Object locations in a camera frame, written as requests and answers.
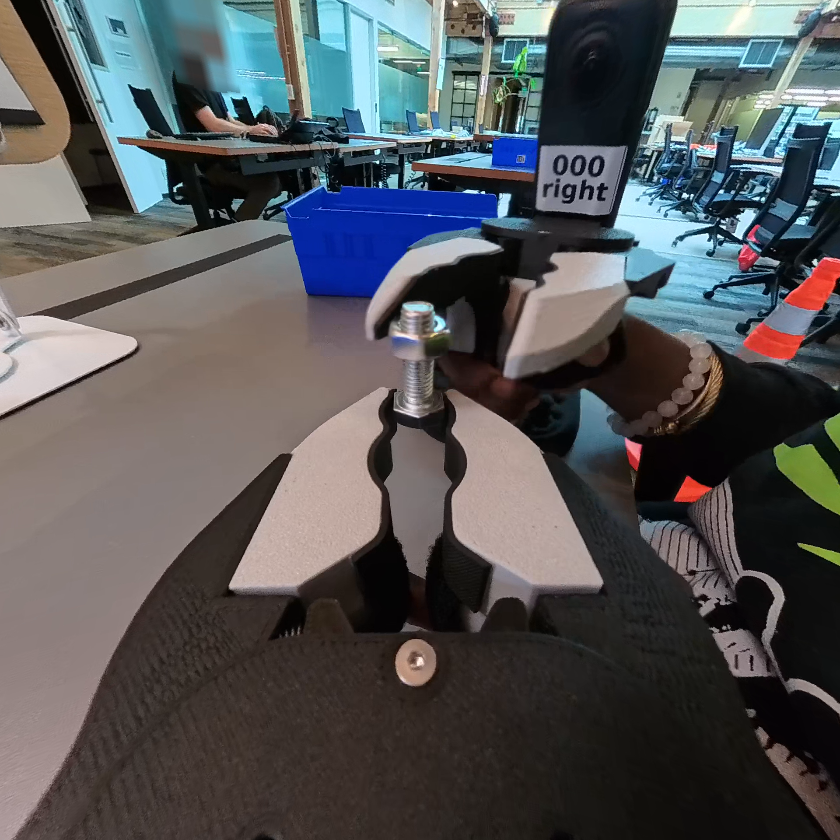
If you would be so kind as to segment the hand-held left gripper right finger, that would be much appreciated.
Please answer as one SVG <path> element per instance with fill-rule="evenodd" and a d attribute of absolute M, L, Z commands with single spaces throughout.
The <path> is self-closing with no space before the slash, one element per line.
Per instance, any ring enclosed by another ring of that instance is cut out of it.
<path fill-rule="evenodd" d="M 445 394 L 444 580 L 470 613 L 544 595 L 593 595 L 603 578 L 550 463 L 519 428 L 457 391 Z"/>

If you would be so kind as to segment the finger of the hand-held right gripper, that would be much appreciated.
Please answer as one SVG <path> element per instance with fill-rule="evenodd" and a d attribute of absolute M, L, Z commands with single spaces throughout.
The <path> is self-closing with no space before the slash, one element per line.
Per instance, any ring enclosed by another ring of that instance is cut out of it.
<path fill-rule="evenodd" d="M 630 296 L 627 256 L 551 255 L 540 281 L 514 278 L 505 305 L 505 376 L 551 373 L 606 340 Z"/>
<path fill-rule="evenodd" d="M 403 304 L 430 303 L 444 312 L 459 300 L 493 296 L 501 280 L 504 250 L 483 238 L 458 236 L 412 247 L 376 288 L 364 317 L 364 335 L 383 340 Z"/>

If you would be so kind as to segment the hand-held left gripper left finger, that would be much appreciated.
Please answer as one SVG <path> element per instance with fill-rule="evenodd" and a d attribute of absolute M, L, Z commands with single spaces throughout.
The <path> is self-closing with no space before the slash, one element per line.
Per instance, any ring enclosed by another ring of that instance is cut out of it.
<path fill-rule="evenodd" d="M 231 580 L 237 595 L 364 603 L 356 568 L 385 525 L 371 455 L 391 392 L 378 389 L 313 430 L 290 455 Z"/>

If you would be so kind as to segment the blue plastic bin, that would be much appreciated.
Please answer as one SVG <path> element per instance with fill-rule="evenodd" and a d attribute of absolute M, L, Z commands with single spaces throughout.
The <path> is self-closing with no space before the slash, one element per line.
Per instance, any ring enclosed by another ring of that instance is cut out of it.
<path fill-rule="evenodd" d="M 536 135 L 505 134 L 492 141 L 493 167 L 533 172 L 538 156 L 539 139 Z"/>
<path fill-rule="evenodd" d="M 324 186 L 284 208 L 305 291 L 317 298 L 371 298 L 409 246 L 429 235 L 497 217 L 488 193 Z"/>

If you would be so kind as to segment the steel hex nut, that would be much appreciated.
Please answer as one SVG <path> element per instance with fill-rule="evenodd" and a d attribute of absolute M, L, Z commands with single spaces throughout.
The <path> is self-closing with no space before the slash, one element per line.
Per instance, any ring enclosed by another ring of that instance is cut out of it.
<path fill-rule="evenodd" d="M 451 332 L 446 327 L 418 334 L 399 327 L 390 331 L 393 355 L 406 362 L 434 362 L 449 351 L 451 340 Z"/>

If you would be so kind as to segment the steel hex bolt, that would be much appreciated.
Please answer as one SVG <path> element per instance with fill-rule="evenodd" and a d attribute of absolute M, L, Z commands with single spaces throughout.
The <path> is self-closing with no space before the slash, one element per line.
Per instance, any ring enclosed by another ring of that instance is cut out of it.
<path fill-rule="evenodd" d="M 418 334 L 448 328 L 448 325 L 443 317 L 436 314 L 431 303 L 407 301 L 391 323 L 389 334 L 396 327 Z M 443 395 L 434 384 L 437 360 L 418 363 L 400 360 L 402 383 L 394 394 L 393 411 L 401 424 L 421 427 L 435 421 L 445 410 Z"/>

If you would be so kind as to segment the person's right forearm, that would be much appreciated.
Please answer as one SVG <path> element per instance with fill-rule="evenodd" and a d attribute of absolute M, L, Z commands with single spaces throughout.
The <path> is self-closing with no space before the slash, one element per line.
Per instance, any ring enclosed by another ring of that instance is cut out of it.
<path fill-rule="evenodd" d="M 819 378 L 711 347 L 720 374 L 717 395 L 704 397 L 664 433 L 637 438 L 638 502 L 673 501 L 686 477 L 713 488 L 750 457 L 838 414 L 838 390 Z"/>

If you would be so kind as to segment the person's right hand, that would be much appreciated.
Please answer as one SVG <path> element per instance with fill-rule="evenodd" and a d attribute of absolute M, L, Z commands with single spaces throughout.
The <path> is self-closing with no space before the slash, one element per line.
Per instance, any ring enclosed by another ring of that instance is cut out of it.
<path fill-rule="evenodd" d="M 624 355 L 618 363 L 605 368 L 610 353 L 606 339 L 576 361 L 590 377 L 556 393 L 571 396 L 588 390 L 627 421 L 654 410 L 681 386 L 689 369 L 689 348 L 632 314 L 623 318 L 623 340 Z M 544 393 L 525 381 L 507 379 L 467 353 L 448 353 L 438 367 L 451 388 L 513 423 L 523 421 Z"/>

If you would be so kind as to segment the green potted plant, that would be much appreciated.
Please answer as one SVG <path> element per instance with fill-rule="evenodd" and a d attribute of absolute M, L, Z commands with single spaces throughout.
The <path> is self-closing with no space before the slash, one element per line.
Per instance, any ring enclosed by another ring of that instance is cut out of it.
<path fill-rule="evenodd" d="M 493 87 L 492 127 L 499 133 L 519 133 L 531 88 L 529 74 L 529 42 L 505 42 L 502 58 L 510 65 Z"/>

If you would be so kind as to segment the black wrist rest pad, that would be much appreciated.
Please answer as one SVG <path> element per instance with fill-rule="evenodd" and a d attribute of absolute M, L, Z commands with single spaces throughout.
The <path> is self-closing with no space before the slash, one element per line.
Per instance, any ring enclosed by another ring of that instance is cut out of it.
<path fill-rule="evenodd" d="M 581 393 L 543 392 L 518 427 L 542 452 L 567 456 L 581 422 Z"/>

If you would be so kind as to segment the black office chair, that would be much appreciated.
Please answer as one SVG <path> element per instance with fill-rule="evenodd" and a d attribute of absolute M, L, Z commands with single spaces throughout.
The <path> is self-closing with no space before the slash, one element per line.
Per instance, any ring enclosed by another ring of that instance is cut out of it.
<path fill-rule="evenodd" d="M 753 201 L 744 191 L 763 173 L 758 166 L 743 166 L 737 172 L 736 189 L 718 192 L 704 207 L 714 223 L 696 233 L 709 236 L 711 253 L 718 246 L 724 221 L 737 211 L 752 208 L 757 212 L 744 236 L 734 239 L 741 246 L 739 270 L 702 293 L 706 301 L 712 301 L 720 291 L 761 287 L 769 304 L 740 321 L 735 327 L 738 335 L 748 335 L 781 303 L 784 294 L 798 288 L 806 269 L 815 265 L 819 247 L 838 233 L 838 182 L 817 181 L 829 131 L 828 123 L 794 128 L 780 172 L 774 174 L 762 201 Z"/>

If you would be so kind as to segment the long office desk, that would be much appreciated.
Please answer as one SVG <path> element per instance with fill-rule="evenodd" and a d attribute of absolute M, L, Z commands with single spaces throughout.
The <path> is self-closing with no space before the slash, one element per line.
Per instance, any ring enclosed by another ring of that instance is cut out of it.
<path fill-rule="evenodd" d="M 325 169 L 337 156 L 348 165 L 373 163 L 377 152 L 396 148 L 393 140 L 350 140 L 348 143 L 316 142 L 304 144 L 262 143 L 244 138 L 216 140 L 178 140 L 176 138 L 148 138 L 119 136 L 118 142 L 149 152 L 171 162 L 181 173 L 198 230 L 216 226 L 196 164 L 203 158 L 232 160 L 244 175 L 263 175 L 272 172 L 297 172 L 313 168 Z"/>

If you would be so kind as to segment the black and white printed trousers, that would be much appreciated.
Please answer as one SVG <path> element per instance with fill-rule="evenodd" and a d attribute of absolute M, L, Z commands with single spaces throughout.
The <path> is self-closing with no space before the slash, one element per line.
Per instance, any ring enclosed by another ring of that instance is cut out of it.
<path fill-rule="evenodd" d="M 839 794 L 811 755 L 770 657 L 742 618 L 734 590 L 689 517 L 685 502 L 642 502 L 643 539 L 687 584 L 692 601 L 738 683 L 764 755 L 828 838 L 839 838 Z"/>

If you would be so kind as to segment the black hoodie with green print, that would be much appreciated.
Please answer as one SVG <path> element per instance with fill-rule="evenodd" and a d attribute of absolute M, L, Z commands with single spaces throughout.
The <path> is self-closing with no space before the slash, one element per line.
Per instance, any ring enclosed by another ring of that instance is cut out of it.
<path fill-rule="evenodd" d="M 690 508 L 807 744 L 838 763 L 839 416 L 745 461 Z"/>

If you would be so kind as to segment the sign board on white stand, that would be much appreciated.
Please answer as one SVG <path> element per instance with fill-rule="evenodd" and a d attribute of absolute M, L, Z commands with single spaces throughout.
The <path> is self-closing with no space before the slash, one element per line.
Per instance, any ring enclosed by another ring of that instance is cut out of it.
<path fill-rule="evenodd" d="M 65 99 L 12 2 L 2 2 L 2 228 L 53 224 L 75 181 Z M 2 294 L 2 417 L 119 364 L 137 339 L 46 314 L 18 316 Z"/>

